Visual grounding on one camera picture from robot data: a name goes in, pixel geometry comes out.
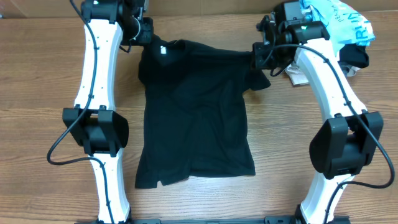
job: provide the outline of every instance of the blue plastic bag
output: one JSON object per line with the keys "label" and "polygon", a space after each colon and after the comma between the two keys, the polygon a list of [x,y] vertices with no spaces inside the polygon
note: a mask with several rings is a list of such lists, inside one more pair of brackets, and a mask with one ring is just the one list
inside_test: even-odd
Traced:
{"label": "blue plastic bag", "polygon": [[300,0],[307,21],[322,21],[330,34],[335,54],[346,44],[369,46],[376,37],[371,23],[339,0]]}

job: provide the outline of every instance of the table surface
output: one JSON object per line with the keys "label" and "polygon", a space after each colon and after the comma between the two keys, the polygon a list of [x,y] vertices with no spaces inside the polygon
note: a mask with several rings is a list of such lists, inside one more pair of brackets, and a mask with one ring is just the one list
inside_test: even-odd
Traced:
{"label": "table surface", "polygon": [[[369,111],[384,118],[381,142],[398,166],[398,12],[367,12],[376,41],[369,68],[349,82]],[[212,47],[251,50],[261,41],[255,25],[263,15],[153,17],[165,40],[188,39]],[[89,162],[52,166],[45,156],[62,131],[62,108],[73,106],[80,86],[85,36],[79,19],[0,20],[0,223],[73,223],[98,215]],[[262,218],[293,214],[307,194],[314,169],[308,145],[322,125],[309,86],[292,87],[286,75],[272,86],[244,94],[255,177],[186,181],[156,189],[134,188],[143,147],[144,87],[137,78],[142,48],[119,53],[115,99],[129,121],[124,183],[134,218],[164,220]],[[71,136],[54,159],[85,156]],[[377,151],[357,180],[389,178]],[[398,223],[398,184],[384,190],[349,186],[336,209],[353,223]]]}

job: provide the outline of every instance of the robotic arm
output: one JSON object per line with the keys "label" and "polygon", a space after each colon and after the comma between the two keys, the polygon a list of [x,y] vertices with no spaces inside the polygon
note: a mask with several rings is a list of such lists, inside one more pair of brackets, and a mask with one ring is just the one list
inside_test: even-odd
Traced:
{"label": "robotic arm", "polygon": [[[333,54],[330,36],[323,24],[303,23],[297,3],[277,6],[271,19],[266,16],[257,25],[264,33],[264,41],[253,44],[253,67],[275,69],[294,61],[310,82],[324,122],[310,144],[310,157],[316,170],[312,185],[294,216],[212,220],[212,223],[319,224],[323,223],[325,211],[328,211],[327,222],[349,223],[348,218],[333,216],[344,188],[337,192],[335,189],[353,180],[363,166],[369,165],[376,148],[355,115],[360,114],[376,139],[380,137],[383,122],[378,112],[368,113],[352,91]],[[74,108],[63,111],[63,122],[68,129],[51,148],[47,159],[55,165],[91,161],[99,197],[99,215],[95,223],[133,223],[122,167],[129,127],[127,120],[116,112],[113,91],[120,45],[130,49],[133,45],[151,42],[152,19],[142,16],[146,6],[147,1],[143,0],[86,0],[81,5],[80,16],[86,24],[83,76]],[[309,49],[315,49],[318,55]],[[51,161],[52,151],[69,131],[88,157],[72,162]],[[134,220],[134,223],[160,224],[161,221]]]}

